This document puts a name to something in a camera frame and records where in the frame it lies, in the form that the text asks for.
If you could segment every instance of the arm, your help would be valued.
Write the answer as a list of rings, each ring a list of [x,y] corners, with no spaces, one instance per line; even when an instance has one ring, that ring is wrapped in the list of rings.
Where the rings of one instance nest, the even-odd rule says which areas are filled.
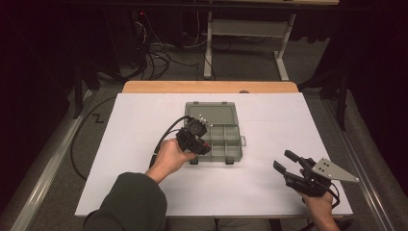
[[[336,221],[333,220],[333,196],[329,192],[322,197],[309,197],[301,192],[298,193],[303,197],[313,223],[319,231],[340,231]]]
[[[177,140],[164,141],[145,174],[126,172],[117,177],[99,210],[87,216],[83,230],[162,230],[167,202],[158,184],[194,157],[182,152]]]

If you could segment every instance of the sleeve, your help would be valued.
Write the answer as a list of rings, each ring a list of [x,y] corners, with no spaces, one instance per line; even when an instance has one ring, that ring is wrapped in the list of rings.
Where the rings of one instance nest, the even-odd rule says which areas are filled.
[[[142,173],[122,173],[99,210],[87,216],[83,230],[160,230],[166,209],[166,196],[154,180]]]

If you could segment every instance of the white table surface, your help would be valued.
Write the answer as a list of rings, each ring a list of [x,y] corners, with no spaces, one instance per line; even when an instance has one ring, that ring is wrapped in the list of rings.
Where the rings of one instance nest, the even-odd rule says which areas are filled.
[[[286,149],[315,161],[329,159],[301,93],[119,94],[75,215],[86,216],[97,210],[120,173],[146,172],[160,137],[184,115],[185,103],[192,101],[234,102],[246,146],[242,160],[231,166],[185,163],[169,175],[160,184],[167,198],[166,214],[307,217],[301,197],[285,185],[283,176],[272,166],[276,160],[287,171],[300,174],[300,165],[284,156]],[[333,183],[341,199],[333,214],[352,214],[343,187],[338,181]]]

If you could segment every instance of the dark green sleeve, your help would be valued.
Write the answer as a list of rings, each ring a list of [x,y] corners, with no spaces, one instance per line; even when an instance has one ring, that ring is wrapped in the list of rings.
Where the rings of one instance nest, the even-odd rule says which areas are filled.
[[[159,185],[141,173],[120,174],[83,230],[156,231],[165,227],[167,201]]]

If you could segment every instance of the gray carpet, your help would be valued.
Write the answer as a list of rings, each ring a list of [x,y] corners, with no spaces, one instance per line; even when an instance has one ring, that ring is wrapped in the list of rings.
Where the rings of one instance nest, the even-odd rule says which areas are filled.
[[[213,58],[216,79],[278,81],[276,66],[271,57],[272,49],[269,49],[276,46],[277,43],[273,40],[259,43],[258,40],[249,39],[251,43],[248,40],[232,40],[230,48],[228,48],[228,40],[216,40],[215,48],[217,50],[215,50]],[[284,55],[284,61],[291,81],[301,83],[312,77],[326,44],[327,42],[309,44],[306,40],[290,42]],[[167,51],[171,59],[183,64],[170,63],[168,71],[159,80],[203,80],[204,50],[202,48],[197,47],[181,51],[168,47]],[[199,65],[196,68],[185,64]],[[130,71],[132,70],[123,67],[123,74]],[[147,78],[151,71],[152,67],[150,66],[145,71],[143,78]],[[95,94],[89,109],[117,95],[118,92],[121,92],[121,88],[122,86],[116,83],[103,82],[101,90]],[[327,109],[327,104],[332,104],[332,102],[320,100],[318,90],[307,90],[304,95],[330,158],[339,166],[350,172],[355,172],[353,164],[347,157],[347,148],[344,146],[339,130]],[[98,121],[103,122],[96,122],[96,116],[90,115],[73,145],[74,161],[78,170],[84,175],[89,173],[113,104],[114,100],[110,100],[92,112],[99,115]],[[407,198],[403,195],[372,142],[370,133],[359,116],[358,108],[355,106],[351,94],[347,98],[345,121],[346,134],[349,136],[354,150],[361,154],[360,158],[364,168],[372,180],[385,210],[390,213],[395,230],[408,230],[406,221],[408,215]],[[50,154],[45,152],[38,157],[39,164],[32,167],[32,170],[27,174],[27,179],[30,181],[23,182],[20,187],[22,192],[14,197],[9,206],[10,212],[2,215],[0,230],[10,230],[13,226],[18,209],[22,207],[29,195],[24,189],[32,188],[33,182],[37,182],[38,173],[45,167],[44,162],[49,156]],[[67,152],[29,230],[80,230],[84,219],[76,218],[73,215],[84,186],[85,181],[75,173],[70,161],[70,153]],[[348,230],[383,230],[377,225],[367,196],[360,185],[344,183],[343,186],[354,212],[351,218],[355,219],[354,224]],[[284,231],[290,231],[305,226],[306,220],[283,219],[281,223]]]

